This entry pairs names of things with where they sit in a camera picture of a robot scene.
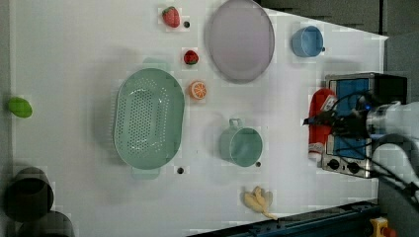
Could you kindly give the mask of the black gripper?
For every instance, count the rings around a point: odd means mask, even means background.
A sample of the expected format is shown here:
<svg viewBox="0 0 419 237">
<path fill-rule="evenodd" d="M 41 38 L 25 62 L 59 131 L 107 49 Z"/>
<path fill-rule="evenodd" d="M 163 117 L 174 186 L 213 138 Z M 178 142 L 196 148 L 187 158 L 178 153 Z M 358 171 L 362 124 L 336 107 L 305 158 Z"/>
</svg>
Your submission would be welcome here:
<svg viewBox="0 0 419 237">
<path fill-rule="evenodd" d="M 351 112 L 347 116 L 337 117 L 335 113 L 321 112 L 318 115 L 303 120 L 303 125 L 332 125 L 334 136 L 346 138 L 368 138 L 367 114 L 365 112 Z"/>
</svg>

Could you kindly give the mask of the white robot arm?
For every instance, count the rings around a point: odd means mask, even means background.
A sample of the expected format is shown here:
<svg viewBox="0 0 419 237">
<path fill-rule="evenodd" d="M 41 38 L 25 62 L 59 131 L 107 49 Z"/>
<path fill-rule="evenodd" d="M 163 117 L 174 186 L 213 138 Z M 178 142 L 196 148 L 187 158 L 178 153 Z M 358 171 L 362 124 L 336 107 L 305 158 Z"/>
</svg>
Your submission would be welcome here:
<svg viewBox="0 0 419 237">
<path fill-rule="evenodd" d="M 346 138 L 371 139 L 372 155 L 365 155 L 373 167 L 368 172 L 378 177 L 386 177 L 401 185 L 401 189 L 411 198 L 418 198 L 418 104 L 401 105 L 399 102 L 380 105 L 360 111 L 352 110 L 346 116 L 338 116 L 333 110 L 320 112 L 303 121 L 303 125 L 326 126 L 330 133 Z M 397 146 L 401 157 L 409 166 L 404 173 L 396 174 L 388 166 L 374 159 L 376 151 L 385 145 Z"/>
</svg>

